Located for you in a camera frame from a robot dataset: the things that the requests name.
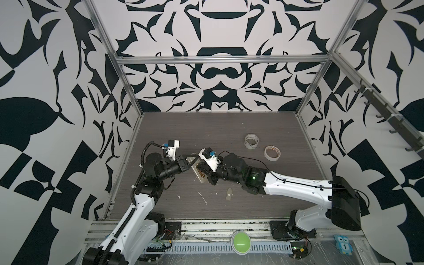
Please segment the grey remote battery cover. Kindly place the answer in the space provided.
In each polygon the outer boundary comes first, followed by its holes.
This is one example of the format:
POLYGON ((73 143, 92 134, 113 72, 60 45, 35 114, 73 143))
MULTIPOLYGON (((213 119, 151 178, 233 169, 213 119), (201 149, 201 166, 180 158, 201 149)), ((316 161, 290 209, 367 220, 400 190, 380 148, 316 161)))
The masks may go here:
POLYGON ((233 189, 232 188, 228 188, 227 189, 226 200, 227 201, 231 201, 232 198, 233 198, 233 189))

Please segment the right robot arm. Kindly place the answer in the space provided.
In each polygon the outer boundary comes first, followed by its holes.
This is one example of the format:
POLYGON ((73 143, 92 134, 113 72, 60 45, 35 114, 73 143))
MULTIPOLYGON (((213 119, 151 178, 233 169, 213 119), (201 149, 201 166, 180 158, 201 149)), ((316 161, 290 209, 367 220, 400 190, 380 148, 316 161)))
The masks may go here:
POLYGON ((360 231, 361 196, 342 177, 332 180, 308 180, 275 173, 267 167, 249 166, 234 153, 222 157, 211 149, 199 153, 198 170, 210 184, 218 180, 238 183, 250 194, 280 195, 310 202, 306 210, 293 210, 284 224, 270 223, 272 237, 277 241, 314 237, 316 229, 339 227, 360 231))

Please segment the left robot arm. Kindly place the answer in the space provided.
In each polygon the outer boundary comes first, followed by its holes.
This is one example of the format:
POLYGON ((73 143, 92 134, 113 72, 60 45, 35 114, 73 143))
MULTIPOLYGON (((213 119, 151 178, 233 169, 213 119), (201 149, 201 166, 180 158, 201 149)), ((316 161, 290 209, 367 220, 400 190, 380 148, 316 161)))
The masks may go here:
POLYGON ((140 156, 141 172, 130 191, 131 204, 112 233, 87 250, 84 265, 134 265, 150 241, 163 235, 165 218, 154 212, 163 191, 163 181, 188 171, 199 158, 176 154, 179 141, 159 145, 150 141, 140 156))

